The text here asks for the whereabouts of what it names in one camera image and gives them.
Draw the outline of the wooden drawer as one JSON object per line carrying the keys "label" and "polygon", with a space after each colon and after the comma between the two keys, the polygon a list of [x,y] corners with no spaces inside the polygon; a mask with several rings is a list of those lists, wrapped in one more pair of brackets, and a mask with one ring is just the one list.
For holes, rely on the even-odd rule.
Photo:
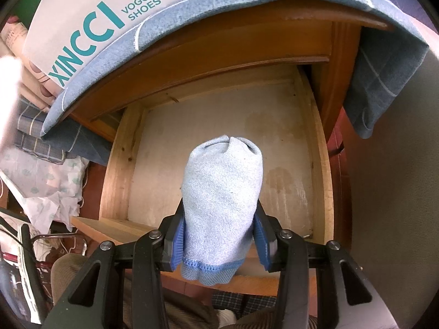
{"label": "wooden drawer", "polygon": [[200,246],[236,244],[256,203],[280,226],[332,239],[327,143],[298,66],[250,68],[176,86],[130,105],[106,168],[97,219],[73,218],[95,241],[124,244],[186,204]]}

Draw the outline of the wooden nightstand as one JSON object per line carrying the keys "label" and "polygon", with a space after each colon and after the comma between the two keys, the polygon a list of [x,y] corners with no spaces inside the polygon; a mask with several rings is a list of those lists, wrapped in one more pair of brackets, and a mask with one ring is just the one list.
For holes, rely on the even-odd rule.
{"label": "wooden nightstand", "polygon": [[318,223],[333,233],[333,187],[327,143],[342,111],[362,30],[393,30],[370,13],[322,0],[279,0],[219,13],[182,27],[87,88],[72,118],[112,141],[98,218],[76,217],[94,241],[121,244],[143,234],[130,221],[128,200],[147,111],[199,96],[190,85],[258,67],[308,65],[303,86],[310,99],[320,158],[324,209]]}

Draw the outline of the beige patterned curtain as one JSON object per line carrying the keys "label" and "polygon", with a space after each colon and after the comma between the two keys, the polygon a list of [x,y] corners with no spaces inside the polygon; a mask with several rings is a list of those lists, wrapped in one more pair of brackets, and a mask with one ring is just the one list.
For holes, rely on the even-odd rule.
{"label": "beige patterned curtain", "polygon": [[24,55],[26,37],[27,28],[19,17],[9,17],[1,30],[1,56],[13,56],[22,62],[20,94],[38,109],[48,113],[62,88]]}

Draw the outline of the white floral bedsheet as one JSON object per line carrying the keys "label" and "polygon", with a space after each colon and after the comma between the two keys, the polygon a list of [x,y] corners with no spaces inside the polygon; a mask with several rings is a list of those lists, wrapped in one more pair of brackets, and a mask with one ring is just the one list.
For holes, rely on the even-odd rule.
{"label": "white floral bedsheet", "polygon": [[38,232],[48,233],[54,221],[71,231],[71,218],[80,213],[88,164],[83,157],[50,163],[12,146],[1,152],[1,180]]}

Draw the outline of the grey blue underwear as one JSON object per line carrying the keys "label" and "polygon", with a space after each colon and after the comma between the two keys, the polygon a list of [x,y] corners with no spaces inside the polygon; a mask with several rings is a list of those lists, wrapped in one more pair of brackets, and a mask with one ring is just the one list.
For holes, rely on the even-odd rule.
{"label": "grey blue underwear", "polygon": [[262,182],[262,152],[244,137],[223,135],[192,150],[181,186],[183,278],[209,287],[231,281],[252,244]]}

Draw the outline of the white XINCCI shoe box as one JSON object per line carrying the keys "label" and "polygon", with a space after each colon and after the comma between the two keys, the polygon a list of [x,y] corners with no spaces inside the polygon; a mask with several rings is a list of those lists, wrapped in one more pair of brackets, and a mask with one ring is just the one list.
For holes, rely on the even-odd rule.
{"label": "white XINCCI shoe box", "polygon": [[182,0],[41,0],[24,55],[58,86],[123,33]]}

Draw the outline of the grey plaid bedding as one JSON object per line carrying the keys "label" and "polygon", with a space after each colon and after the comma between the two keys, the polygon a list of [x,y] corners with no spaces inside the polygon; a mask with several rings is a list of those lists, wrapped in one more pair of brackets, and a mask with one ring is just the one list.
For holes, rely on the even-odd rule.
{"label": "grey plaid bedding", "polygon": [[63,164],[66,152],[60,147],[52,146],[40,137],[44,111],[38,109],[26,99],[19,99],[16,116],[16,136],[13,144],[30,155],[50,163]]}

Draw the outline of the right plaid slipper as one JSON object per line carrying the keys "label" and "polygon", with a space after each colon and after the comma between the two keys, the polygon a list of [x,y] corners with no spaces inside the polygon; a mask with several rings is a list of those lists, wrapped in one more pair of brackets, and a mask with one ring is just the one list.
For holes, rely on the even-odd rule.
{"label": "right plaid slipper", "polygon": [[215,290],[211,303],[215,309],[231,310],[237,317],[275,307],[275,296],[256,296]]}

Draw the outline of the blue checked cloth cover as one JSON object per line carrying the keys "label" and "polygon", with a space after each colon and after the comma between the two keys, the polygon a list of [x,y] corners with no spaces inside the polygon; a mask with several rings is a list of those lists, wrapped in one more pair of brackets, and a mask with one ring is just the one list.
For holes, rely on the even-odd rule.
{"label": "blue checked cloth cover", "polygon": [[340,111],[370,137],[422,65],[429,45],[390,0],[182,0],[136,23],[56,99],[41,135],[72,141],[80,127],[172,87],[276,63],[312,68],[324,133]]}

